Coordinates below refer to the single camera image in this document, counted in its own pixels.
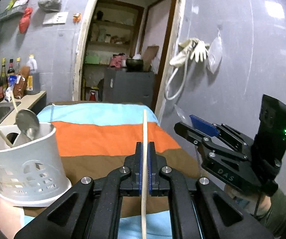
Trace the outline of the right hand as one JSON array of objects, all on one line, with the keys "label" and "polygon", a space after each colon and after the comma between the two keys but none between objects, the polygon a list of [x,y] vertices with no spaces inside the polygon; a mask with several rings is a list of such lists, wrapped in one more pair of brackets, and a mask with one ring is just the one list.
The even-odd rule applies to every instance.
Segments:
[{"label": "right hand", "polygon": [[237,197],[247,201],[245,210],[255,217],[266,214],[271,208],[271,198],[265,194],[243,195],[228,184],[225,185],[224,192],[232,199]]}]

